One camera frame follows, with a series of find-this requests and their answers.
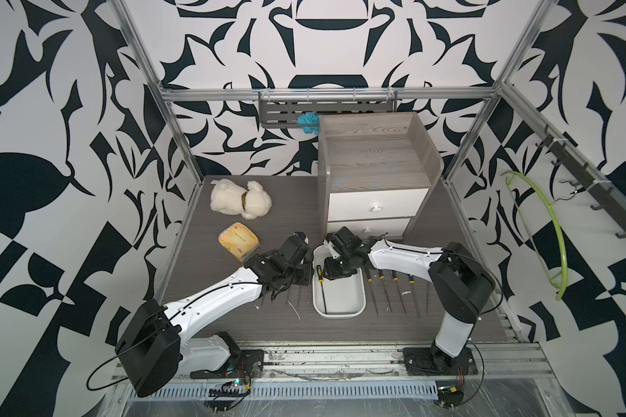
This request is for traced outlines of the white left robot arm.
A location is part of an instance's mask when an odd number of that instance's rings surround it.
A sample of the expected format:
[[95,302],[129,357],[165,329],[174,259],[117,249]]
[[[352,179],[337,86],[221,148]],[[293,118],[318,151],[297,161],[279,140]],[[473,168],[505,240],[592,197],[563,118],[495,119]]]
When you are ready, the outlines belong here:
[[278,250],[252,255],[236,272],[195,295],[165,305],[154,299],[143,303],[115,348],[137,396],[156,393],[176,375],[233,367],[241,353],[227,333],[204,339],[200,347],[188,347],[188,341],[234,309],[308,284],[312,261],[308,237],[296,232]]

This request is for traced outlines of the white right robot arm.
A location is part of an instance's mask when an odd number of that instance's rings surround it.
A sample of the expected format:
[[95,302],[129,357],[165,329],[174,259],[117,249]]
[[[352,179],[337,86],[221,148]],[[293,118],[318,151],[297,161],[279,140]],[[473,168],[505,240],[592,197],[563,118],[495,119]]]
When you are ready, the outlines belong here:
[[496,288],[490,272],[459,243],[415,247],[379,236],[361,238],[343,227],[325,236],[323,246],[330,251],[323,262],[326,279],[346,278],[367,268],[393,270],[432,283],[445,313],[431,350],[449,360],[466,348]]

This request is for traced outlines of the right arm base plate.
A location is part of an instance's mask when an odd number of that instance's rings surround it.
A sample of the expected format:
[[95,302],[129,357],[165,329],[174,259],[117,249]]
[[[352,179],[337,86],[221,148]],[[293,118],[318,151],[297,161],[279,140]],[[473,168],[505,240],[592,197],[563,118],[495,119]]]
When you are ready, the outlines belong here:
[[408,375],[477,375],[475,358],[468,347],[456,357],[445,354],[435,344],[430,347],[405,347],[403,363]]

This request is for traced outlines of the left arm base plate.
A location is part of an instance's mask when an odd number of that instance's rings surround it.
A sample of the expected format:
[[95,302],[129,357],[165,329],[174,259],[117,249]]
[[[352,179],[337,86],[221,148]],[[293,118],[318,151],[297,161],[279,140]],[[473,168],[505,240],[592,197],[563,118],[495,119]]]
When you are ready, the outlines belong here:
[[259,377],[264,370],[264,356],[262,349],[242,350],[240,354],[232,354],[219,370],[198,370],[192,372],[190,377],[193,380]]

